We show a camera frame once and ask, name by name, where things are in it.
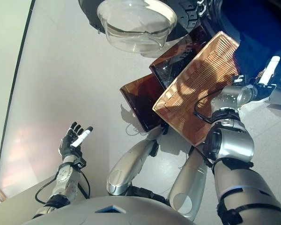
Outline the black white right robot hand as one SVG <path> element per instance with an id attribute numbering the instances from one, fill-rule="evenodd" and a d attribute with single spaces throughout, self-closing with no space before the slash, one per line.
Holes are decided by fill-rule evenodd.
<path id="1" fill-rule="evenodd" d="M 276 84 L 270 84 L 270 80 L 274 75 L 280 59 L 280 56 L 273 56 L 265 67 L 260 79 L 249 86 L 251 90 L 250 102 L 264 100 L 272 94 L 276 88 Z"/>

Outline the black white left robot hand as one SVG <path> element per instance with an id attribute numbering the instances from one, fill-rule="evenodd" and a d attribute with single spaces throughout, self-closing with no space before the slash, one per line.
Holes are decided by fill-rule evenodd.
<path id="1" fill-rule="evenodd" d="M 92 130 L 92 126 L 83 129 L 77 122 L 73 122 L 59 144 L 58 151 L 62 159 L 70 155 L 82 157 L 81 144 Z"/>

